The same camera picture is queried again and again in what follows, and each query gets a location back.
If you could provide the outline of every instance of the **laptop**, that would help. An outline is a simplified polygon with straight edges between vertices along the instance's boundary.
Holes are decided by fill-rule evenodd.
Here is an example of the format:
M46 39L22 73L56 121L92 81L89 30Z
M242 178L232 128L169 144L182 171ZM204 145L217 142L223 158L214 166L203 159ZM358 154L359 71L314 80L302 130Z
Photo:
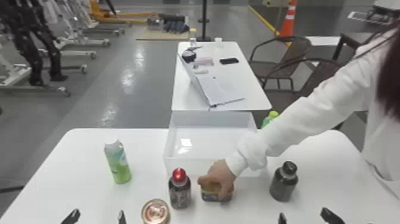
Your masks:
M190 64L186 63L181 55L177 55L190 78L190 82L209 106L215 107L244 99L240 94L237 94L237 91L231 85L218 80L217 77L211 74L195 74Z

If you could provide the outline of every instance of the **orange traffic cone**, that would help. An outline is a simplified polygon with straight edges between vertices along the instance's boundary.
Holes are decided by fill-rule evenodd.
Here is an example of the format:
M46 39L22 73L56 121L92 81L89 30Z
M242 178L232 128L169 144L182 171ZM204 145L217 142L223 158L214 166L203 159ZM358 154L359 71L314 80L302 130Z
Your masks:
M297 5L297 0L290 1L285 21L283 22L282 29L280 30L280 36L293 35L293 27L295 25L296 5Z

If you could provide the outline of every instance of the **white sleeve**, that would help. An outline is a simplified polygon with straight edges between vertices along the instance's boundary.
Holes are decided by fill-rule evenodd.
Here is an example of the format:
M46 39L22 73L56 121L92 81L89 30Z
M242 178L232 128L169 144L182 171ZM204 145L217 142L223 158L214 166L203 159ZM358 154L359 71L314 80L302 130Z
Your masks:
M363 46L360 51L375 44L376 41ZM331 129L354 111L363 109L368 104L365 102L371 100L371 84L375 82L372 80L378 75L385 54L386 47L381 47L350 62L309 97L295 101L264 129L243 136L238 152L226 158L232 173L239 176L247 167L262 168L267 164L267 156L279 156L289 146Z

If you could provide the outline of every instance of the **small white cup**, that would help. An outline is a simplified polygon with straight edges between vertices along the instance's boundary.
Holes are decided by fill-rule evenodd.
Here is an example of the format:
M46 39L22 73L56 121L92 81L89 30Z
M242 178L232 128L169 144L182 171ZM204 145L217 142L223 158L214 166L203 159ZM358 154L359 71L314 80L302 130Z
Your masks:
M214 42L217 44L219 48L222 47L222 38L215 38Z

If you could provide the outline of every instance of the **yellow machine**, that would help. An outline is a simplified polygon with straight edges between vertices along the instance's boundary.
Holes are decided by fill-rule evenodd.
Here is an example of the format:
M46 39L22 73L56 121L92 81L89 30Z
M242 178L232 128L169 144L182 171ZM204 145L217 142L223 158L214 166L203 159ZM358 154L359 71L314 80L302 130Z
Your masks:
M123 24L146 24L148 17L157 17L157 13L116 13L114 6L110 1L107 1L110 10L105 10L99 7L97 1L90 1L92 19L100 23L123 23ZM141 20L124 17L143 17Z

